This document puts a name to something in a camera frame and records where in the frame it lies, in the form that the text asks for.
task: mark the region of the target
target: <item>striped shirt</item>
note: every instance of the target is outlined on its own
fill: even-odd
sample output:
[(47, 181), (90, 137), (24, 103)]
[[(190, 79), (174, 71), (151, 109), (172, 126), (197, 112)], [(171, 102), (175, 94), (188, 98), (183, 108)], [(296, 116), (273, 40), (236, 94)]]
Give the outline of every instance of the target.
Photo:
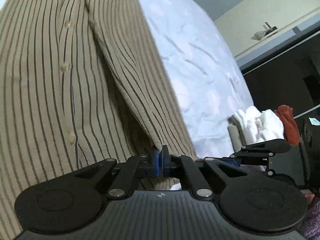
[(2, 240), (21, 232), (14, 201), (34, 184), (153, 145), (196, 158), (138, 0), (7, 0), (0, 125)]

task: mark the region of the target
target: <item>gray ribbed panel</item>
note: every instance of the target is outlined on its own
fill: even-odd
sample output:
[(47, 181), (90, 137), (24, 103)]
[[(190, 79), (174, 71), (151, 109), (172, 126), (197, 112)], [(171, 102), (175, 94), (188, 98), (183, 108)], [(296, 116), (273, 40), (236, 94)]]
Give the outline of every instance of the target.
[(72, 234), (40, 236), (24, 232), (18, 240), (303, 240), (296, 231), (256, 236), (230, 225), (210, 202), (187, 191), (135, 191), (127, 200), (111, 202), (93, 224)]

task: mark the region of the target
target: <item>purple fuzzy fabric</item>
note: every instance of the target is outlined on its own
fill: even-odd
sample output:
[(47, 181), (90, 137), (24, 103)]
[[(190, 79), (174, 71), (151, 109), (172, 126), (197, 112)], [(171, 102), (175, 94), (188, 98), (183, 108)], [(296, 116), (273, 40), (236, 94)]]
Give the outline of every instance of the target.
[(320, 240), (320, 199), (314, 200), (299, 231), (309, 240)]

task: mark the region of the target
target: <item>light blue sheet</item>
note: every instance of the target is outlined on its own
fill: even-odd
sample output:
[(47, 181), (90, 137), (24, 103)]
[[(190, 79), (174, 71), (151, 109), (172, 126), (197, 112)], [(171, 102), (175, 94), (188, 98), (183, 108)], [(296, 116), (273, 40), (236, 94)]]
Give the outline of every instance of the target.
[(229, 156), (228, 118), (253, 102), (227, 45), (193, 0), (140, 3), (197, 155)]

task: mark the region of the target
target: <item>folded white cloth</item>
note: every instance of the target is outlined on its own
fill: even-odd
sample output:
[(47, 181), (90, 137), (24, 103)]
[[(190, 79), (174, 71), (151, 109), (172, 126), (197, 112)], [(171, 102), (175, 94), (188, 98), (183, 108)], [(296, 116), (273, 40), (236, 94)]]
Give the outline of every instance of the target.
[(283, 124), (270, 109), (261, 113), (255, 106), (249, 106), (245, 112), (242, 110), (235, 112), (232, 119), (236, 119), (239, 123), (247, 145), (284, 139)]

